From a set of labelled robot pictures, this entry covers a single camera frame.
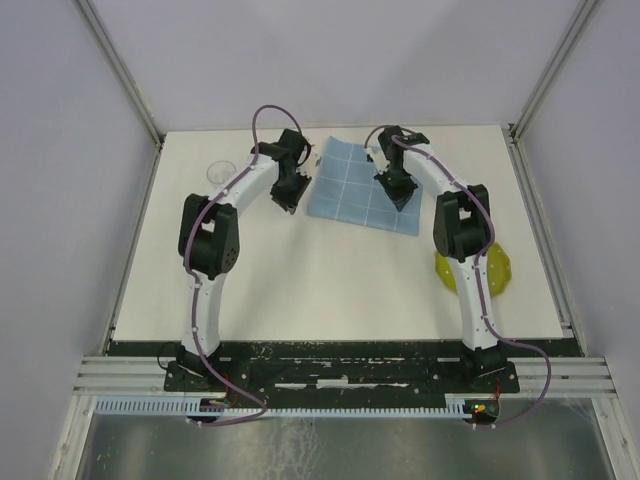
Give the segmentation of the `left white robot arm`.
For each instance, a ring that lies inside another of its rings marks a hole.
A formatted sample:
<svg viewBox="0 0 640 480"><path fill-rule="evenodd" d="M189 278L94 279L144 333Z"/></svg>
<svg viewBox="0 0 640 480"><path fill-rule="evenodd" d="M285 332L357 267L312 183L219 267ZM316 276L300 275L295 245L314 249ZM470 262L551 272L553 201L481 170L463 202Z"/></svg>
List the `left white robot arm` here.
<svg viewBox="0 0 640 480"><path fill-rule="evenodd" d="M246 166L218 193L191 194L184 201L178 252L191 277L191 306L176 362L198 389L212 389L221 378L212 355L221 343L224 284L240 255L239 218L265 190L284 212L294 214L311 182L300 171L310 153L302 133L285 129L277 141L257 143Z"/></svg>

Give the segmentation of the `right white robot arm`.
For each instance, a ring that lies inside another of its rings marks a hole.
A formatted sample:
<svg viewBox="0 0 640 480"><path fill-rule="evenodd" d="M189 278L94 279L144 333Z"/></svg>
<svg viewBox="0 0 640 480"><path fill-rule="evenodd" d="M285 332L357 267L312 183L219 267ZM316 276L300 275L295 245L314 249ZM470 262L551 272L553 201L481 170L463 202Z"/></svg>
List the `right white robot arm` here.
<svg viewBox="0 0 640 480"><path fill-rule="evenodd" d="M422 186L435 200L433 242L452 270L462 322L459 379L481 391L507 368L495 331L488 273L488 252L495 241L489 194L471 185L436 158L422 133L398 125L375 128L379 149L364 145L375 164L374 179L396 210L401 211Z"/></svg>

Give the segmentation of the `left aluminium frame post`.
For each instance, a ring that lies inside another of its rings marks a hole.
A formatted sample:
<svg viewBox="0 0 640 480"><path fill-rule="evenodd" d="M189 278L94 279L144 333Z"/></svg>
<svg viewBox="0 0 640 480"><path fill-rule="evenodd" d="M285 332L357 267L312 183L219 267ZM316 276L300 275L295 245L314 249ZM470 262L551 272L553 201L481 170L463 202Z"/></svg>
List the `left aluminium frame post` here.
<svg viewBox="0 0 640 480"><path fill-rule="evenodd" d="M158 127L150 108L145 103L142 93L134 80L124 58L118 52L111 35L101 19L93 1L73 0L75 8L93 36L98 48L104 55L109 68L131 104L138 120L143 125L147 135L156 145L161 145L165 135Z"/></svg>

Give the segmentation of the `blue checkered cloth napkin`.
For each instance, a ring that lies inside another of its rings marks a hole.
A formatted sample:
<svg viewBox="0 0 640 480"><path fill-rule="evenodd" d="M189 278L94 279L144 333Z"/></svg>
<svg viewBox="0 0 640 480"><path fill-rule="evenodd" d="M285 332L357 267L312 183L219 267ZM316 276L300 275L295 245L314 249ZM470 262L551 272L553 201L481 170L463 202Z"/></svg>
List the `blue checkered cloth napkin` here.
<svg viewBox="0 0 640 480"><path fill-rule="evenodd" d="M314 178L307 214L357 226L417 236L420 230L422 187L397 210L374 179L373 163L363 146L328 138Z"/></svg>

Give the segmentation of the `clear plastic cup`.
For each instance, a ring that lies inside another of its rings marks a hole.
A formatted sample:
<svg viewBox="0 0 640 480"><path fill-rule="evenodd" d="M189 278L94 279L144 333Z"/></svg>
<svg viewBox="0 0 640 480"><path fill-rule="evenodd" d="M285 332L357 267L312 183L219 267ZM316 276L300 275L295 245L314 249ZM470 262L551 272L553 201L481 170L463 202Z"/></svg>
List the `clear plastic cup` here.
<svg viewBox="0 0 640 480"><path fill-rule="evenodd" d="M207 180L216 188L224 186L237 172L232 162L219 160L212 163L206 171Z"/></svg>

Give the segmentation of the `aluminium frame post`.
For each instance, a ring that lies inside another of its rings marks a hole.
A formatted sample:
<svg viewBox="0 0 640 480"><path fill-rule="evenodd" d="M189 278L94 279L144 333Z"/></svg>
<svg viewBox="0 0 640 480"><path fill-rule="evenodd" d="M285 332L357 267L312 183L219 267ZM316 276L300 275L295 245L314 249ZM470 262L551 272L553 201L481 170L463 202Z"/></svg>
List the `aluminium frame post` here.
<svg viewBox="0 0 640 480"><path fill-rule="evenodd" d="M521 141L532 127L536 115L601 4L600 0L581 0L578 2L518 120L510 127L510 136L514 143Z"/></svg>
<svg viewBox="0 0 640 480"><path fill-rule="evenodd" d="M150 108L145 103L142 93L134 80L124 58L118 52L111 35L101 19L93 1L73 0L75 8L93 36L98 48L104 55L109 68L131 104L138 120L143 125L147 135L156 145L161 145L165 135L158 127Z"/></svg>

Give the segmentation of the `right aluminium frame post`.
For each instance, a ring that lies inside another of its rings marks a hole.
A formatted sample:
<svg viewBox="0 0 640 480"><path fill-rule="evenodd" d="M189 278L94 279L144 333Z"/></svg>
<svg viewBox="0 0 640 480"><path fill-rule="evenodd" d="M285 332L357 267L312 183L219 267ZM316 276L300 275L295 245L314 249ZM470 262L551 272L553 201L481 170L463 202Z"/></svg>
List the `right aluminium frame post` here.
<svg viewBox="0 0 640 480"><path fill-rule="evenodd" d="M532 127L536 115L601 4L600 0L581 0L578 2L518 120L510 127L510 136L514 143L521 141Z"/></svg>

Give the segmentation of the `aluminium front rail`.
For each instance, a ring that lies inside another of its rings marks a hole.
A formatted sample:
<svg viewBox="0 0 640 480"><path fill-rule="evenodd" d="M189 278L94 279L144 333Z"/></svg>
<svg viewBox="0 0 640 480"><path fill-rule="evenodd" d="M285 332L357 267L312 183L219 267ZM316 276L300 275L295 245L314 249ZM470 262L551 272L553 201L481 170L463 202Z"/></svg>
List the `aluminium front rail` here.
<svg viewBox="0 0 640 480"><path fill-rule="evenodd" d="M540 358L514 358L518 397L544 386L546 364ZM612 398L617 395L603 358L553 358L549 398ZM148 357L85 357L74 385L78 395L168 396L165 373Z"/></svg>

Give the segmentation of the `green polka dot plate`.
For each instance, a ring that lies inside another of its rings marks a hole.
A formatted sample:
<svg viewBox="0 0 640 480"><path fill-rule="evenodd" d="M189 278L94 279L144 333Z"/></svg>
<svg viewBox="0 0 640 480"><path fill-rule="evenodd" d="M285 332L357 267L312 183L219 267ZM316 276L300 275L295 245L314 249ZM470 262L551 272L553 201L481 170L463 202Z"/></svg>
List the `green polka dot plate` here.
<svg viewBox="0 0 640 480"><path fill-rule="evenodd" d="M447 257L434 252L435 272L445 288L457 293L452 264ZM489 293L491 297L502 294L512 279L511 261L502 246L495 242L487 254Z"/></svg>

